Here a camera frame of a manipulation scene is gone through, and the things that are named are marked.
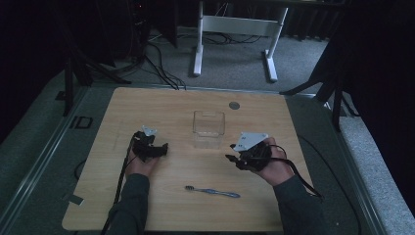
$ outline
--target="table top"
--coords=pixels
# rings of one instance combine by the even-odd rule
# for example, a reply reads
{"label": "table top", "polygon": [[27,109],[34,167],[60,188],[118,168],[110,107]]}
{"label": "table top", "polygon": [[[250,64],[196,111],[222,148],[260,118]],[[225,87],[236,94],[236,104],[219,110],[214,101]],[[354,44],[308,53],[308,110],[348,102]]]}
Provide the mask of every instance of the table top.
{"label": "table top", "polygon": [[[240,108],[232,110],[230,102]],[[194,111],[225,113],[219,149],[196,149]],[[158,130],[155,146],[168,143],[150,177],[149,231],[279,231],[272,187],[259,176],[238,170],[225,155],[241,132],[274,136],[301,176],[311,182],[285,98],[275,94],[118,88],[107,108],[63,220],[67,230],[101,230],[113,205],[117,179],[129,140],[142,125]],[[185,185],[235,192],[241,198],[189,192]]]}

